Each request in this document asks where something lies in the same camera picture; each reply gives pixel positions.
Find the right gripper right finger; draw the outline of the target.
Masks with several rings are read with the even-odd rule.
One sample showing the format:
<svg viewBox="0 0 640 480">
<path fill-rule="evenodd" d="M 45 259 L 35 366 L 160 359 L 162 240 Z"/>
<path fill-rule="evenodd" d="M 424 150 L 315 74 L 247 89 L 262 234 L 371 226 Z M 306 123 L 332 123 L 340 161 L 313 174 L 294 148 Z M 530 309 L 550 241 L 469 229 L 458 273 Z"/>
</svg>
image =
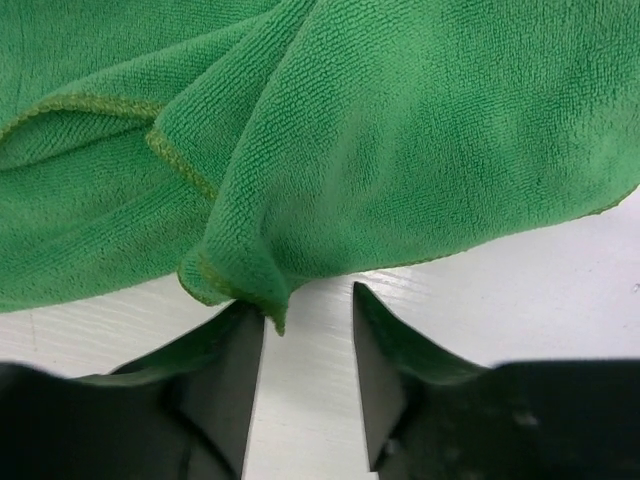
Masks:
<svg viewBox="0 0 640 480">
<path fill-rule="evenodd" d="M 639 364 L 483 367 L 352 290 L 369 467 L 381 479 L 635 479 Z"/>
</svg>

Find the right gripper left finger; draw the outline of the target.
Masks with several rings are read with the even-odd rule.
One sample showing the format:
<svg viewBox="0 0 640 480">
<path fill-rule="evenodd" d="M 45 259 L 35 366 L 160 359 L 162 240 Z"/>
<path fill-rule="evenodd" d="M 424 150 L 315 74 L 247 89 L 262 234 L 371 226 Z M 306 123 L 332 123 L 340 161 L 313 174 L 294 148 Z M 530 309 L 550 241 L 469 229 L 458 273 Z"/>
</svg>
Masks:
<svg viewBox="0 0 640 480">
<path fill-rule="evenodd" d="M 5 479 L 239 479 L 264 339 L 236 301 L 107 374 L 1 366 Z"/>
</svg>

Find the green towel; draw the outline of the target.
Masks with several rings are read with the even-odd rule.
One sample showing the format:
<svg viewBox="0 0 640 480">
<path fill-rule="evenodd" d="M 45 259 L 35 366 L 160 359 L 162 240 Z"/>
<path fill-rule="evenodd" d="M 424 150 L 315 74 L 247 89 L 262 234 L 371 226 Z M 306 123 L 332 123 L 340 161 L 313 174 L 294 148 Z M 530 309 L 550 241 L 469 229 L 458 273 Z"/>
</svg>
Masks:
<svg viewBox="0 0 640 480">
<path fill-rule="evenodd" d="M 5 1 L 1 308 L 317 279 L 639 184 L 635 1 Z"/>
</svg>

